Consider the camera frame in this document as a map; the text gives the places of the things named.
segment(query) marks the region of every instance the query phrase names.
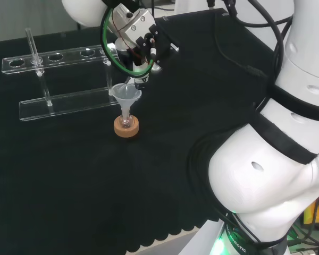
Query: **acrylic test tube rack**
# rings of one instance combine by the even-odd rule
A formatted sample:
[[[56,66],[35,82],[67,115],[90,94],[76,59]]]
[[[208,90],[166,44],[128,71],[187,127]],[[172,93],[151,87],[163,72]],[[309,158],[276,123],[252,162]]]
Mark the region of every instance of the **acrylic test tube rack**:
[[[21,121],[37,120],[62,114],[85,111],[118,104],[111,96],[111,62],[105,56],[100,45],[81,47],[38,54],[31,30],[26,29],[31,55],[2,59],[2,72],[19,74],[34,71],[39,79],[43,98],[19,102]],[[118,58],[114,44],[108,44],[113,56]],[[102,61],[106,72],[106,87],[51,96],[45,80],[45,70],[60,66]]]

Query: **funnel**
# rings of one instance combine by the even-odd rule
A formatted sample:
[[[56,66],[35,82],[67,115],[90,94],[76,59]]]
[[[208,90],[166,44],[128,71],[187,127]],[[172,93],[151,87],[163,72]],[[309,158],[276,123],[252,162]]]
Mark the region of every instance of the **funnel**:
[[[124,138],[134,136],[138,133],[138,120],[130,115],[130,107],[140,98],[142,91],[134,84],[120,83],[112,87],[111,94],[122,108],[122,115],[114,122],[116,134]]]

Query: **robotic end effector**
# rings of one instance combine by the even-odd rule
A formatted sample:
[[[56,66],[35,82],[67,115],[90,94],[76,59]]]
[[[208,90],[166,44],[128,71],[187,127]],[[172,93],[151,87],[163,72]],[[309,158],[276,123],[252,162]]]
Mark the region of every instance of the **robotic end effector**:
[[[155,62],[170,51],[170,41],[161,33],[154,17],[133,0],[62,0],[69,15],[78,23],[95,27],[100,25],[100,42],[111,63],[123,74],[147,81]],[[133,62],[133,70],[116,60],[107,47],[107,31],[113,32]]]

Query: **black cloth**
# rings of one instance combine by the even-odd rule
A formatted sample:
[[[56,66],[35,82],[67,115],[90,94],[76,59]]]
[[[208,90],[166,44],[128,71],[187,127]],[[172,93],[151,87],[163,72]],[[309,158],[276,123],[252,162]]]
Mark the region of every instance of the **black cloth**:
[[[247,123],[266,88],[218,52],[215,13],[223,51],[269,73],[272,52],[223,11],[161,19],[180,54],[132,107],[140,131],[129,140],[113,131],[118,106],[20,122],[19,102],[43,95],[35,73],[1,73],[3,57],[29,53],[26,39],[0,42],[0,255],[122,255],[203,225],[209,215],[186,176],[189,148]],[[46,52],[96,45],[99,36],[94,28],[35,41]],[[105,81],[99,62],[49,69],[46,78],[51,95]],[[114,72],[115,83],[124,80]]]

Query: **green cable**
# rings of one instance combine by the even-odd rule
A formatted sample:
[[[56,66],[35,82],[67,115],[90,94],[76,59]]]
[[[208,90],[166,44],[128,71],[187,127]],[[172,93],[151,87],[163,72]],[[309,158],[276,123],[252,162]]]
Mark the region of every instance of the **green cable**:
[[[108,20],[110,19],[110,16],[111,16],[111,13],[113,12],[113,9],[111,9],[106,17],[106,20],[104,21],[104,29],[103,29],[103,43],[104,43],[104,46],[106,48],[106,54],[108,54],[110,56],[110,58],[113,60],[113,62],[120,68],[122,69],[124,72],[127,72],[128,74],[130,75],[136,75],[136,76],[139,76],[139,75],[143,75],[145,74],[146,72],[149,71],[149,69],[152,68],[153,66],[153,60],[150,60],[150,63],[148,65],[148,67],[142,71],[142,72],[134,72],[134,71],[130,71],[129,69],[126,69],[124,66],[121,65],[121,63],[119,63],[119,61],[117,61],[114,56],[111,54],[111,51],[110,51],[110,48],[107,46],[107,37],[106,37],[106,32],[107,32],[107,25],[108,25]]]

